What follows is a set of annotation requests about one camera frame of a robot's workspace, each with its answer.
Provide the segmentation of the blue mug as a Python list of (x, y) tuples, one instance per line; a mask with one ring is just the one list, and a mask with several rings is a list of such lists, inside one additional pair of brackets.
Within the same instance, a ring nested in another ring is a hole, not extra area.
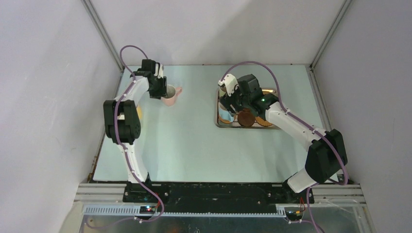
[(221, 103), (218, 103), (218, 114), (219, 114), (220, 119), (230, 120), (232, 122), (234, 121), (234, 119), (226, 119), (227, 111), (226, 111), (226, 108)]

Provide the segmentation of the light wood coaster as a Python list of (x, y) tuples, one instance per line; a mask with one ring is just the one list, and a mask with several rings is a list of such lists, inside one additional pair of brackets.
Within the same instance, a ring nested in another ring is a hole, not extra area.
[(230, 120), (225, 120), (225, 119), (220, 119), (220, 118), (219, 118), (219, 121), (224, 123), (224, 124), (231, 124), (232, 123), (232, 121), (230, 121)]

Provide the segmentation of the pink cup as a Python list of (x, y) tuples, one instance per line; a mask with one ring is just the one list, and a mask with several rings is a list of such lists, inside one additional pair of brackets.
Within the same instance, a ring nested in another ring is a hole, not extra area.
[(183, 91), (182, 87), (174, 87), (172, 85), (167, 85), (166, 86), (166, 96), (161, 97), (161, 101), (166, 106), (173, 106), (176, 103), (177, 98), (182, 93), (182, 91)]

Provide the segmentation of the dark wood coaster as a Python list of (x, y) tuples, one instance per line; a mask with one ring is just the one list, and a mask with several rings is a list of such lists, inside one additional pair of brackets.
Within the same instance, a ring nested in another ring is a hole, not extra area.
[(243, 109), (238, 113), (238, 123), (244, 127), (251, 127), (255, 123), (255, 117), (248, 109)]

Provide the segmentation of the woven coaster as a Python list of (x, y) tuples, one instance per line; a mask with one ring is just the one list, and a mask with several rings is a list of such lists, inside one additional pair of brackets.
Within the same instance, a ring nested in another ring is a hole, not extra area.
[(256, 117), (255, 120), (260, 126), (263, 126), (263, 127), (270, 127), (273, 125), (272, 123), (266, 120), (263, 120), (261, 117)]

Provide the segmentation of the yellow mug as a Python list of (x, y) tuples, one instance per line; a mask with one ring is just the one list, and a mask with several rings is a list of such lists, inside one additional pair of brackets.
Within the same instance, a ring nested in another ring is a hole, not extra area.
[(138, 115), (139, 120), (142, 121), (143, 114), (142, 114), (142, 109), (141, 109), (141, 107), (140, 107), (140, 106), (137, 106), (137, 107), (136, 107), (136, 111), (137, 111), (137, 115)]

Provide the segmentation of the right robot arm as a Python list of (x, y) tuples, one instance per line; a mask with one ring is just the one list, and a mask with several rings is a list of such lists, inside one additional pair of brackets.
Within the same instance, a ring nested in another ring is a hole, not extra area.
[(224, 91), (219, 102), (231, 115), (249, 109), (253, 116), (279, 127), (307, 151), (304, 168), (286, 180), (288, 186), (282, 190), (285, 201), (297, 202), (303, 190), (327, 181), (347, 164), (343, 136), (338, 130), (327, 131), (298, 120), (281, 105), (279, 96), (263, 92), (254, 75), (236, 78), (227, 74), (218, 86)]

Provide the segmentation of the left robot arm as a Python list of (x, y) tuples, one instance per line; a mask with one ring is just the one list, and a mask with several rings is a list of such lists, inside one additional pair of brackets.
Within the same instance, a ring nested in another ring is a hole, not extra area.
[(141, 152), (137, 150), (137, 139), (141, 133), (138, 103), (144, 94), (158, 100), (167, 95), (167, 77), (163, 71), (162, 64), (143, 59), (141, 67), (132, 72), (124, 92), (103, 103), (105, 134), (125, 158), (131, 183), (143, 183), (149, 175)]

